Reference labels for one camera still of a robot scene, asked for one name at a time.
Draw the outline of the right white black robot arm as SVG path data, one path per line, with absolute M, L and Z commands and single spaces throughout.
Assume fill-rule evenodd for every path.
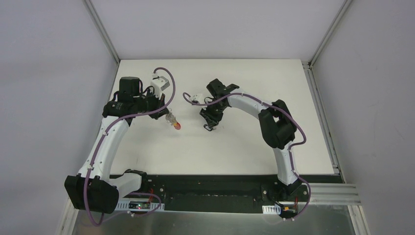
M 296 125 L 291 114 L 282 100 L 271 104 L 243 92 L 239 86 L 230 84 L 225 86 L 220 80 L 214 79 L 207 85 L 211 94 L 211 101 L 200 110 L 205 119 L 204 128 L 214 130 L 223 118 L 224 110 L 228 107 L 242 110 L 259 121 L 264 141 L 273 149 L 277 163 L 278 195 L 285 201 L 297 195 L 297 188 L 301 185 L 298 176 L 292 170 L 292 161 L 289 156 L 289 146 L 295 139 Z

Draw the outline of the black tagged key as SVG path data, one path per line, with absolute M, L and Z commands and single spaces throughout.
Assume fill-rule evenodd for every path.
M 204 126 L 203 126 L 206 130 L 208 130 L 209 132 L 211 132 L 211 131 L 213 131 L 213 130 L 215 130 L 216 128 L 215 127 L 210 127 L 209 125 L 207 125 L 207 124 L 205 124 Z

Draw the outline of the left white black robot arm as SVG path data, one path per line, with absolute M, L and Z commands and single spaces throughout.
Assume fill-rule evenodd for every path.
M 68 176 L 64 186 L 73 206 L 78 210 L 112 213 L 119 199 L 134 194 L 143 198 L 149 185 L 143 181 L 146 173 L 126 170 L 118 178 L 110 178 L 118 147 L 136 114 L 158 119 L 165 115 L 164 90 L 170 86 L 167 78 L 153 75 L 150 86 L 143 88 L 138 77 L 122 77 L 118 91 L 103 108 L 100 132 L 87 160 L 74 176 Z

